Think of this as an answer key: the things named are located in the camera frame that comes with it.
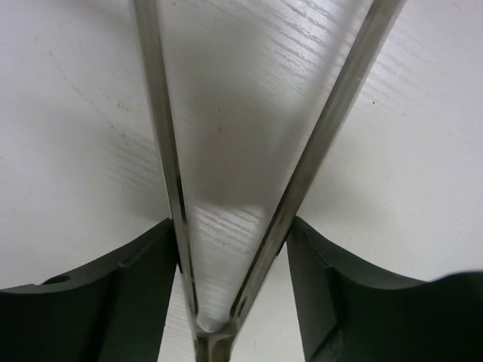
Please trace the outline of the silver metal tongs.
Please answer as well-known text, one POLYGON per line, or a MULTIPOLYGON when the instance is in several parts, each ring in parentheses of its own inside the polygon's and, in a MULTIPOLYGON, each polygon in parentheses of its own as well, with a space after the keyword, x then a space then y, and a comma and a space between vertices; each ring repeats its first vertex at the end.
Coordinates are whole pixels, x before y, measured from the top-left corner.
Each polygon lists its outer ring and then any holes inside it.
POLYGON ((228 361, 401 1, 133 1, 198 361, 228 361))

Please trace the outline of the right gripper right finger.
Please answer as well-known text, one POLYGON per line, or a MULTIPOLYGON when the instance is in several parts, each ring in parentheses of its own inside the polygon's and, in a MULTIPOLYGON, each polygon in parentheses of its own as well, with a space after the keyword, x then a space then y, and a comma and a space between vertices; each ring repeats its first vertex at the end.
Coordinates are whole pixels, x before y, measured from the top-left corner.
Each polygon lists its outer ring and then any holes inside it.
POLYGON ((307 361, 480 361, 482 274, 420 281, 295 219, 287 240, 307 361))

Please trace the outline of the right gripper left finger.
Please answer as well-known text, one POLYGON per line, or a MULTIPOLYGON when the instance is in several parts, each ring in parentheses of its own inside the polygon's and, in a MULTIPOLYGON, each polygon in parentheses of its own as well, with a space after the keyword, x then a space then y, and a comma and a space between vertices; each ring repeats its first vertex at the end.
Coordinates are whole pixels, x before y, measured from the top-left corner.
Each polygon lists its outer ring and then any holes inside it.
POLYGON ((172 222, 86 265, 1 291, 3 361, 156 361, 177 267, 172 222))

